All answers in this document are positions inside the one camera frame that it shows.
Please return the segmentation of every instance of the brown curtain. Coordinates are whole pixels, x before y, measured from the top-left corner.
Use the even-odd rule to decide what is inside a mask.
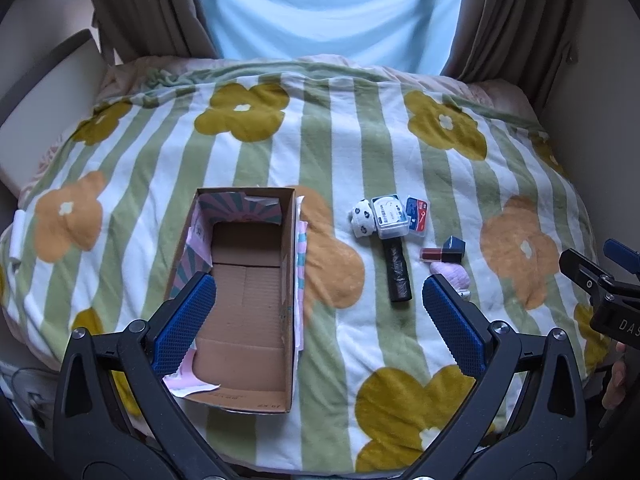
[[[462,0],[442,75],[463,82],[505,79],[534,109],[545,105],[574,39],[584,0]]]
[[[100,34],[124,61],[217,57],[198,0],[92,0]]]

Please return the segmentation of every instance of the black plastic-wrapped roll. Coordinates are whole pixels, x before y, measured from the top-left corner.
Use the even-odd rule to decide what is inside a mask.
[[[406,268],[404,254],[402,254],[402,238],[387,238],[381,241],[385,253],[389,299],[393,303],[409,301],[412,298],[411,282],[409,281],[409,271]]]

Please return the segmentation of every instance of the open cardboard box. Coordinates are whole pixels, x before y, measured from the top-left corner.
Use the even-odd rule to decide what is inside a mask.
[[[295,190],[196,190],[165,297],[198,270],[215,279],[216,303],[196,336],[193,373],[220,387],[186,398],[238,412],[291,409],[295,241]]]

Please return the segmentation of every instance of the blanket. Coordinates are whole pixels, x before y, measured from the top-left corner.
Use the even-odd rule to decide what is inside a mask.
[[[20,264],[8,256],[12,229],[0,240],[0,303],[14,332],[55,366],[73,327],[112,332],[149,318],[201,186],[295,186],[308,222],[291,412],[183,403],[232,462],[400,470],[473,384],[420,299],[389,302],[380,241],[351,232],[348,212],[363,197],[429,200],[425,239],[404,245],[414,298],[430,275],[420,246],[453,235],[466,241],[471,301],[489,320],[532,334],[561,327],[584,378],[606,353],[587,297],[558,269],[566,248],[593,258],[593,235],[539,124],[384,71],[304,61],[155,70],[138,92],[101,102],[23,201]],[[124,378],[116,383],[130,396]],[[492,431],[521,386],[514,378]]]

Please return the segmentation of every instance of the lipstick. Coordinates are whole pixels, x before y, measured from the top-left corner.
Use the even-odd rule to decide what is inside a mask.
[[[423,247],[420,259],[424,262],[445,262],[446,264],[461,264],[465,252],[459,248]]]

